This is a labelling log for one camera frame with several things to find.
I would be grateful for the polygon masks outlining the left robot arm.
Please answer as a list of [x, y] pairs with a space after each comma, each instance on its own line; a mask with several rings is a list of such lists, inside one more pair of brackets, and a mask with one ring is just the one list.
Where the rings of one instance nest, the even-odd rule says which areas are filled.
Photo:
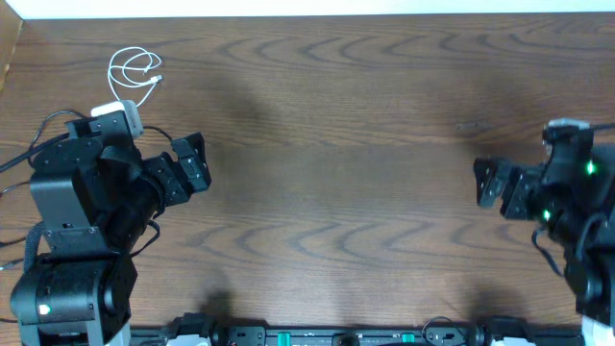
[[200, 133], [144, 159], [122, 111], [66, 127], [38, 148], [30, 179], [42, 223], [11, 296], [24, 345], [110, 343], [131, 317], [138, 238], [211, 183]]

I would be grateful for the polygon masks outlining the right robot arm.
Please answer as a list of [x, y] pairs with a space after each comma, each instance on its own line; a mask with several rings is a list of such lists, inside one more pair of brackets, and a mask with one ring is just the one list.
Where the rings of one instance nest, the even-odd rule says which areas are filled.
[[576, 297], [586, 345], [614, 342], [614, 147], [594, 142], [596, 132], [613, 127], [552, 120], [542, 133], [546, 161], [529, 166], [477, 158], [473, 163], [479, 207], [500, 200], [503, 218], [534, 221], [537, 235], [563, 248], [563, 268], [547, 250], [541, 254]]

